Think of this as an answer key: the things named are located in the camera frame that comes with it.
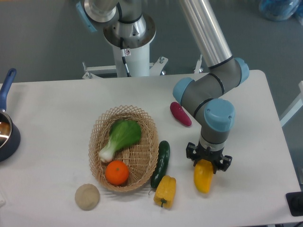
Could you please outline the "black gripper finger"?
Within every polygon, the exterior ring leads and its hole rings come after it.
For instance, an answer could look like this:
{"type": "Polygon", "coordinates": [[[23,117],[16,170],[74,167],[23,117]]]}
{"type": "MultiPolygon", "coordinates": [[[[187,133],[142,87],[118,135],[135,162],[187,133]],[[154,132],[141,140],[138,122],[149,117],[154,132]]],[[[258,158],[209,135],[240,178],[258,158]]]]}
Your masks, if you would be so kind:
{"type": "Polygon", "coordinates": [[[212,162],[214,171],[213,173],[216,174],[217,171],[225,172],[232,163],[232,156],[224,156],[220,155],[216,160],[212,162]]]}
{"type": "Polygon", "coordinates": [[[193,162],[193,167],[196,166],[197,153],[196,153],[196,145],[189,142],[186,147],[186,156],[187,159],[190,159],[193,162]]]}

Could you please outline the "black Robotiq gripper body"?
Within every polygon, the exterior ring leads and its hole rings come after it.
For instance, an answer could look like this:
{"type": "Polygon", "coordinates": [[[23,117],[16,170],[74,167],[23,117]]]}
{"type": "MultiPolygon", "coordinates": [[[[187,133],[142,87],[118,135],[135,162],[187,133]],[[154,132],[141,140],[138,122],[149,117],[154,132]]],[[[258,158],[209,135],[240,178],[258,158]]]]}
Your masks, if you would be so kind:
{"type": "Polygon", "coordinates": [[[197,158],[195,159],[195,163],[202,159],[210,161],[212,163],[220,162],[222,159],[223,149],[224,147],[220,147],[218,150],[212,150],[211,147],[204,148],[199,142],[196,149],[197,158]]]}

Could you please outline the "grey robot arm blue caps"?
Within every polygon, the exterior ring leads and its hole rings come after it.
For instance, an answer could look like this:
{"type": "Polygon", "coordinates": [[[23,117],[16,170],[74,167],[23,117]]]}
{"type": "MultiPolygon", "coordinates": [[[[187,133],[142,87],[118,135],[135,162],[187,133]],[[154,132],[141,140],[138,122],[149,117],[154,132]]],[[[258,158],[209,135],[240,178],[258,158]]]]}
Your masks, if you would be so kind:
{"type": "MultiPolygon", "coordinates": [[[[208,1],[182,0],[179,4],[209,69],[199,80],[183,78],[173,88],[176,101],[201,125],[199,143],[187,145],[187,158],[195,164],[207,160],[214,171],[225,171],[232,157],[223,155],[223,149],[235,110],[222,95],[243,83],[250,71],[243,59],[233,57],[208,1]]],[[[156,67],[150,65],[149,45],[156,27],[143,13],[141,1],[80,0],[76,9],[91,32],[96,31],[96,24],[102,26],[113,48],[118,77],[151,75],[156,67]]]]}

